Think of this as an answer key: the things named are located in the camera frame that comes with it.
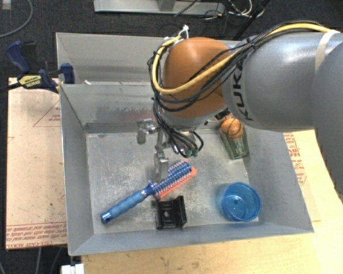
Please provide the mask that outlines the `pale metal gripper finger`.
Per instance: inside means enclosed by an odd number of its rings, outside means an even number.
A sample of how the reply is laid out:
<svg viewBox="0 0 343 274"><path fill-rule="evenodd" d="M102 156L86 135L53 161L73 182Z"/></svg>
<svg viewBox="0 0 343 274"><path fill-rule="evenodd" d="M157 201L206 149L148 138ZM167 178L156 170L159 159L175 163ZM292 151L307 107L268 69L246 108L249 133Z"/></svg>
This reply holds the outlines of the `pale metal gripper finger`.
<svg viewBox="0 0 343 274"><path fill-rule="evenodd" d="M168 169L169 169L169 159L162 158L159 160L159 178L164 180L168 177Z"/></svg>
<svg viewBox="0 0 343 274"><path fill-rule="evenodd" d="M158 182L160 180L160 177L159 177L159 156L158 156L158 153L155 152L154 155L153 155L153 169L151 170L152 172L152 176L151 176L151 180L153 182Z"/></svg>

